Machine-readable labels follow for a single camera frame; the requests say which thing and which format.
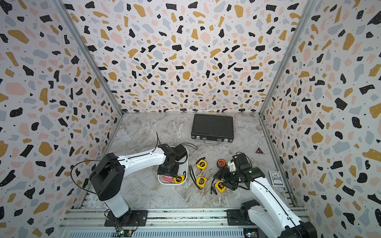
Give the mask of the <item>yellow 2m tape measure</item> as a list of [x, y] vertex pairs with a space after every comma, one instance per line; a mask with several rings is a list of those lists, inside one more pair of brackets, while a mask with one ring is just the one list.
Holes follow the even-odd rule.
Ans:
[[226, 186], [224, 185], [223, 181], [221, 180], [217, 181], [216, 179], [212, 180], [210, 194], [217, 195], [217, 192], [223, 193], [225, 190], [226, 190]]

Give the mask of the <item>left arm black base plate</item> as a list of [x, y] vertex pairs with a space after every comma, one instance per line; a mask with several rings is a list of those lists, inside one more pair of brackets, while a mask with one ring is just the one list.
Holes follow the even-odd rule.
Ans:
[[139, 227], [145, 226], [148, 217], [148, 210], [131, 210], [117, 218], [109, 211], [107, 214], [105, 227]]

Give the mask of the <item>pink tape measure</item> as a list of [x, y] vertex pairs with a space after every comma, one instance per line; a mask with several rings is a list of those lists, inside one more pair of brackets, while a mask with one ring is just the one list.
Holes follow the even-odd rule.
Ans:
[[169, 176], [163, 176], [162, 179], [165, 183], [172, 183], [174, 178]]

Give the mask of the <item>yellow deli 3m tape measure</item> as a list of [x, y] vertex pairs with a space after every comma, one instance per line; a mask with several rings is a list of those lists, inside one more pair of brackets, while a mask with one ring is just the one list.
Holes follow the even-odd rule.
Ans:
[[207, 168], [207, 162], [205, 160], [205, 157], [202, 157], [197, 160], [196, 167], [200, 170], [205, 170]]

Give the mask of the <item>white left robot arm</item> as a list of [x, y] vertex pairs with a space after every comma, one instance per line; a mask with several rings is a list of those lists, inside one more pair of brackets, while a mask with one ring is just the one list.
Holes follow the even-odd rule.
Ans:
[[89, 180], [100, 201], [110, 209], [111, 220], [122, 223], [129, 220], [132, 211], [121, 194], [123, 179], [130, 174], [148, 167], [158, 166], [158, 179], [172, 178], [172, 182], [179, 178], [185, 182], [188, 173], [188, 150], [179, 144], [170, 147], [160, 144], [153, 150], [127, 155], [116, 156], [109, 153], [90, 174]]

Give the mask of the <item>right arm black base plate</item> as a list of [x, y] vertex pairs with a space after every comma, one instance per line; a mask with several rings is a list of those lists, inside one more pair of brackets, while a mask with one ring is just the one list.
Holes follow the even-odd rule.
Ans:
[[253, 226], [255, 225], [250, 219], [247, 211], [242, 209], [226, 210], [227, 222], [229, 226]]

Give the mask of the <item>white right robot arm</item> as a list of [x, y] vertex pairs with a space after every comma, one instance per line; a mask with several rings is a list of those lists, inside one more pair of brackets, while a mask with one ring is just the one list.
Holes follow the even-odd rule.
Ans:
[[234, 155], [225, 165], [218, 162], [215, 174], [220, 185], [232, 191], [250, 191], [256, 197], [243, 202], [239, 209], [227, 210], [230, 226], [257, 226], [268, 238], [316, 238], [317, 231], [310, 221], [304, 222], [273, 190], [265, 174], [253, 167], [244, 153]]

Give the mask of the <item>yellow front 3m tape measure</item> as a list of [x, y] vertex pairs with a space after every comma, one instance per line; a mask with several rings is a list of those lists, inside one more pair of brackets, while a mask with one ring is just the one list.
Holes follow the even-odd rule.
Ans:
[[182, 175], [177, 175], [177, 176], [173, 179], [173, 183], [176, 183], [176, 184], [183, 183], [184, 181], [185, 181], [185, 176], [182, 176]]

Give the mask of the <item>black orange tape measure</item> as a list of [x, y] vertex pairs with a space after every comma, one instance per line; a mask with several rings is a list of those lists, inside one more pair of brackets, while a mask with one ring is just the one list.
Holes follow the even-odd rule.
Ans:
[[226, 161], [223, 160], [223, 159], [219, 159], [217, 162], [217, 167], [220, 169], [220, 168], [224, 168], [226, 166]]

